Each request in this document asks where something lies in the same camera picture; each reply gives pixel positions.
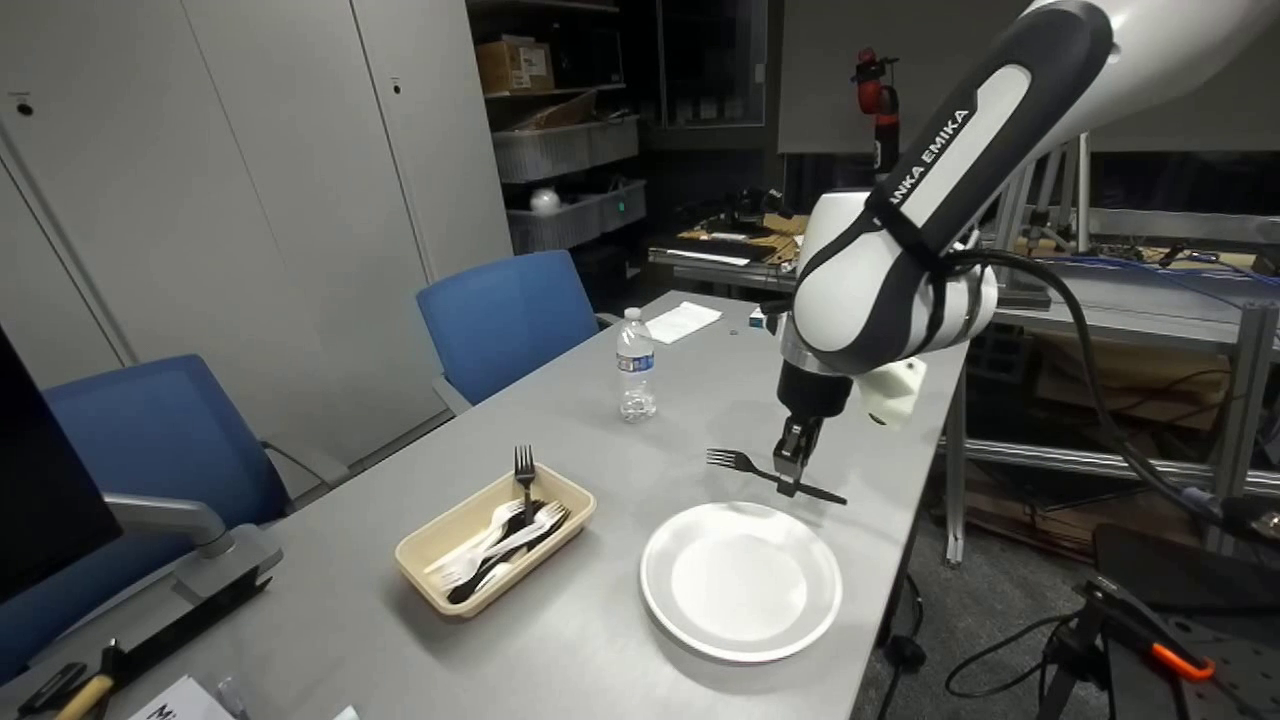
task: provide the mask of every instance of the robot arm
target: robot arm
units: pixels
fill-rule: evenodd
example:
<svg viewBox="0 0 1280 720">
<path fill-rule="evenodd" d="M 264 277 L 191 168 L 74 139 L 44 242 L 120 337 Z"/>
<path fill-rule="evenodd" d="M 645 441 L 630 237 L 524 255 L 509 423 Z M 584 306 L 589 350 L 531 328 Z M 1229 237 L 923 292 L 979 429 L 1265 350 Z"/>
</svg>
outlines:
<svg viewBox="0 0 1280 720">
<path fill-rule="evenodd" d="M 906 166 L 834 231 L 807 231 L 779 328 L 791 413 L 775 468 L 800 475 L 852 380 L 978 337 L 995 281 L 942 273 L 995 193 L 1059 139 L 1182 97 L 1231 61 L 1280 0 L 1037 0 L 962 80 Z"/>
</svg>

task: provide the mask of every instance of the plastic bottle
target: plastic bottle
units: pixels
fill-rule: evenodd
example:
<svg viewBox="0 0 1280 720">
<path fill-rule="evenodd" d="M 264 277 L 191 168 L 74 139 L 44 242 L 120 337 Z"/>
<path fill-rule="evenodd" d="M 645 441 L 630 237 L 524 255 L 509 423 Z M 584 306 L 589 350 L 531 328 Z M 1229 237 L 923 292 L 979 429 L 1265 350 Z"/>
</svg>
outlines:
<svg viewBox="0 0 1280 720">
<path fill-rule="evenodd" d="M 626 314 L 626 323 L 613 337 L 617 355 L 617 413 L 626 420 L 658 415 L 651 371 L 658 371 L 658 343 L 641 323 L 641 308 Z"/>
</svg>

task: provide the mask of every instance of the paper plate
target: paper plate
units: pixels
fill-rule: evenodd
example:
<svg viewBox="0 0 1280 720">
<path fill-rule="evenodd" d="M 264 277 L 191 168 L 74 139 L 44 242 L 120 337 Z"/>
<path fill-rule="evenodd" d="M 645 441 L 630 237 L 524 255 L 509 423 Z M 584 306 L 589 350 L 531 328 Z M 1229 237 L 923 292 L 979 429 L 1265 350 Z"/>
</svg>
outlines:
<svg viewBox="0 0 1280 720">
<path fill-rule="evenodd" d="M 834 547 L 765 505 L 702 505 L 662 524 L 641 587 L 678 640 L 733 666 L 806 654 L 844 602 Z"/>
</svg>

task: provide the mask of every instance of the gray table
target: gray table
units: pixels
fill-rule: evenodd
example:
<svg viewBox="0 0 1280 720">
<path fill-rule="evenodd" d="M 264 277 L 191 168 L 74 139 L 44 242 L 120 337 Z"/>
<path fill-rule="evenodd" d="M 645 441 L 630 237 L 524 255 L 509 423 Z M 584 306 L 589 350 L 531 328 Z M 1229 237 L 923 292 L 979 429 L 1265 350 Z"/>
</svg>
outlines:
<svg viewBox="0 0 1280 720">
<path fill-rule="evenodd" d="M 807 480 L 852 499 L 786 499 L 716 471 L 703 447 L 770 456 L 786 407 L 775 340 L 749 306 L 709 300 L 726 322 L 662 352 L 662 415 L 630 429 L 613 413 L 603 337 L 415 441 L 320 505 L 282 519 L 278 584 L 130 689 L 138 710 L 182 671 L 237 678 L 258 718 L 329 720 L 356 710 L 397 718 L 848 718 L 906 556 L 964 350 L 923 355 L 930 394 L 906 429 L 844 413 Z M 509 468 L 513 443 L 596 492 L 589 534 L 471 624 L 440 621 L 397 572 L 402 535 Z M 759 499 L 807 519 L 842 556 L 844 608 L 806 656 L 733 669 L 683 654 L 641 602 L 641 547 L 681 509 Z M 29 686 L 0 691 L 11 710 Z"/>
</svg>

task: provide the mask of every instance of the blue chair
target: blue chair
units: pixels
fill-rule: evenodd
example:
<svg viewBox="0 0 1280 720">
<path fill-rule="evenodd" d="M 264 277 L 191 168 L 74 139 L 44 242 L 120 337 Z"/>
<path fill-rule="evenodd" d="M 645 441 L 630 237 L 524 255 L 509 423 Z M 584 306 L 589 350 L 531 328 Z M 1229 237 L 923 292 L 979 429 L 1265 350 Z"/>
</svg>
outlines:
<svg viewBox="0 0 1280 720">
<path fill-rule="evenodd" d="M 564 355 L 599 323 L 569 252 L 509 255 L 415 292 L 444 380 L 464 405 Z"/>
<path fill-rule="evenodd" d="M 205 499 L 225 524 L 288 512 L 288 492 L 200 355 L 138 365 L 44 394 L 105 492 Z M 82 617 L 191 545 L 120 535 L 0 603 L 0 679 Z"/>
</svg>

